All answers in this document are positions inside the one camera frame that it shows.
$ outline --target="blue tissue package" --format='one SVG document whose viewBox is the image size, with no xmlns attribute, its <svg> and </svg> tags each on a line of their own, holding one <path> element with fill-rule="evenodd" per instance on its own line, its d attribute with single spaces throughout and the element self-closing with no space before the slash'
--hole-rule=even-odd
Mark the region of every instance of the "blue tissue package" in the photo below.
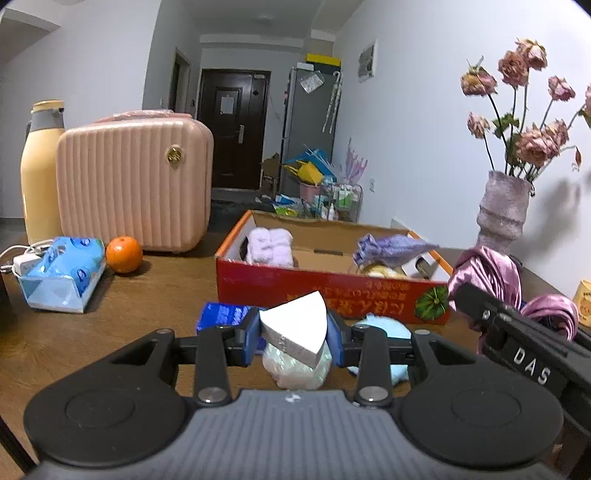
<svg viewBox="0 0 591 480">
<path fill-rule="evenodd" d="M 197 322 L 195 331 L 199 333 L 200 330 L 214 325 L 238 325 L 251 308 L 248 305 L 228 305 L 215 301 L 207 302 L 201 313 L 201 318 Z M 260 338 L 256 352 L 262 353 L 266 345 L 267 342 L 263 338 Z"/>
<path fill-rule="evenodd" d="M 19 282 L 33 308 L 83 313 L 105 266 L 101 240 L 59 236 Z"/>
</svg>

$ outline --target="pink rose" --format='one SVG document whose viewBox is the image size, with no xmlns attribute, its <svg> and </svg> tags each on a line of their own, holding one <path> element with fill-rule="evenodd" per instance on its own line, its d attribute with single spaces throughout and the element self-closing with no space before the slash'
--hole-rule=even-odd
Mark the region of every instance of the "pink rose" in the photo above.
<svg viewBox="0 0 591 480">
<path fill-rule="evenodd" d="M 552 96 L 552 100 L 562 102 L 568 102 L 575 96 L 574 90 L 566 80 L 559 79 L 556 75 L 548 79 L 548 93 Z"/>
<path fill-rule="evenodd" d="M 513 88 L 524 87 L 530 78 L 530 70 L 523 55 L 516 51 L 507 51 L 499 60 L 499 72 L 503 74 L 503 82 Z"/>
<path fill-rule="evenodd" d="M 517 53 L 522 55 L 527 66 L 534 70 L 545 69 L 548 66 L 546 59 L 546 49 L 537 41 L 517 39 Z"/>
<path fill-rule="evenodd" d="M 547 160 L 558 156 L 558 145 L 548 135 L 544 135 L 535 125 L 519 135 L 517 157 L 526 163 L 540 168 Z"/>
<path fill-rule="evenodd" d="M 491 95 L 496 93 L 496 80 L 484 68 L 471 69 L 460 80 L 464 95 Z"/>
<path fill-rule="evenodd" d="M 564 120 L 555 120 L 542 128 L 542 134 L 550 137 L 558 147 L 563 147 L 569 141 L 569 129 Z"/>
<path fill-rule="evenodd" d="M 587 87 L 587 92 L 585 92 L 585 111 L 591 115 L 591 85 Z"/>
<path fill-rule="evenodd" d="M 484 138 L 484 133 L 491 129 L 488 120 L 480 115 L 474 115 L 470 112 L 468 115 L 468 130 L 476 138 Z"/>
</svg>

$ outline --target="door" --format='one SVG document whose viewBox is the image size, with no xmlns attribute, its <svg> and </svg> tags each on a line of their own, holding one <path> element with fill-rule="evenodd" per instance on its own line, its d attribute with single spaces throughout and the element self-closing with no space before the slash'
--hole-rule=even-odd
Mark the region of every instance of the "door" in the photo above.
<svg viewBox="0 0 591 480">
<path fill-rule="evenodd" d="M 204 70 L 199 121 L 212 131 L 214 187 L 258 190 L 270 72 Z"/>
</svg>

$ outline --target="metal screw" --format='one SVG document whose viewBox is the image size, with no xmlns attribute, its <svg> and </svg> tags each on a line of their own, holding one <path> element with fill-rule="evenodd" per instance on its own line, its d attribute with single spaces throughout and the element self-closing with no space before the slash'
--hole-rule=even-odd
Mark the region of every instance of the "metal screw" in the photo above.
<svg viewBox="0 0 591 480">
<path fill-rule="evenodd" d="M 227 396 L 226 391 L 219 387 L 202 388 L 197 394 L 197 398 L 205 403 L 218 403 Z"/>
<path fill-rule="evenodd" d="M 365 401 L 382 401 L 388 398 L 388 390 L 382 387 L 363 387 L 359 390 L 359 396 Z"/>
</svg>

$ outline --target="pink bucket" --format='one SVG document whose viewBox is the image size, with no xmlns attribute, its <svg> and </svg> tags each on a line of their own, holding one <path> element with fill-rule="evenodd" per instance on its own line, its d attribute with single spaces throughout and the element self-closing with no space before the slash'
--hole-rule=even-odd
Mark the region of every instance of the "pink bucket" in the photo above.
<svg viewBox="0 0 591 480">
<path fill-rule="evenodd" d="M 300 198 L 306 203 L 312 205 L 314 203 L 314 195 L 320 194 L 320 187 L 315 185 L 308 185 L 300 182 Z"/>
</svg>

